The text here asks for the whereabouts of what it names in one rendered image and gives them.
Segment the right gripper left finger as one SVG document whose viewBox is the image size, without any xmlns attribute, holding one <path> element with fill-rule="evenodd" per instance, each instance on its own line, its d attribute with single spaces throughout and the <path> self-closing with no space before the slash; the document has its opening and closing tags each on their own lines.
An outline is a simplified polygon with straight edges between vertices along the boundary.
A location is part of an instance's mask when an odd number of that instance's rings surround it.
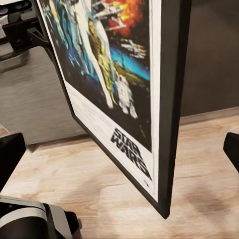
<svg viewBox="0 0 239 239">
<path fill-rule="evenodd" d="M 0 192 L 26 150 L 21 132 L 0 138 Z"/>
</svg>

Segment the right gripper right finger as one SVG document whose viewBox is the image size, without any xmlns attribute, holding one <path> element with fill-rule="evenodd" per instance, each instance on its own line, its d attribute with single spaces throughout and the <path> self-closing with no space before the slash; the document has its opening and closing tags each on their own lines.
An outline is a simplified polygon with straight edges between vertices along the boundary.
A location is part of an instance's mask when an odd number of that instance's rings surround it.
<svg viewBox="0 0 239 239">
<path fill-rule="evenodd" d="M 223 150 L 239 173 L 239 134 L 228 132 Z"/>
</svg>

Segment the poster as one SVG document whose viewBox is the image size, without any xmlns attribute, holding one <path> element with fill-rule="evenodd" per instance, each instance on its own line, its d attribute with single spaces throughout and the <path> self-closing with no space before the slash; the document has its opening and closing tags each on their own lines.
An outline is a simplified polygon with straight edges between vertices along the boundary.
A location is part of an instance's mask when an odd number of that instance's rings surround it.
<svg viewBox="0 0 239 239">
<path fill-rule="evenodd" d="M 192 0 L 32 0 L 72 117 L 166 220 Z"/>
</svg>

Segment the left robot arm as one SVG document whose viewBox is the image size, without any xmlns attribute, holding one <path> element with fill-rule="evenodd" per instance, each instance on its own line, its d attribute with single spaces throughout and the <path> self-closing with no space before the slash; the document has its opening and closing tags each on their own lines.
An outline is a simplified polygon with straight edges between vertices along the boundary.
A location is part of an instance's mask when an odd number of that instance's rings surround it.
<svg viewBox="0 0 239 239">
<path fill-rule="evenodd" d="M 18 53 L 37 46 L 49 50 L 32 0 L 0 0 L 0 43 L 7 40 Z"/>
</svg>

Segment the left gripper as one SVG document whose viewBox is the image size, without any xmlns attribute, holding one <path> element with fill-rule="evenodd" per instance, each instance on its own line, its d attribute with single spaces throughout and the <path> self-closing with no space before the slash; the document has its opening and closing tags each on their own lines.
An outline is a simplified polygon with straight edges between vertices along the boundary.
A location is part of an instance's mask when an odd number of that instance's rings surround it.
<svg viewBox="0 0 239 239">
<path fill-rule="evenodd" d="M 3 26 L 3 30 L 15 52 L 41 46 L 49 50 L 50 43 L 43 35 L 38 17 L 23 20 L 14 13 L 12 23 Z"/>
</svg>

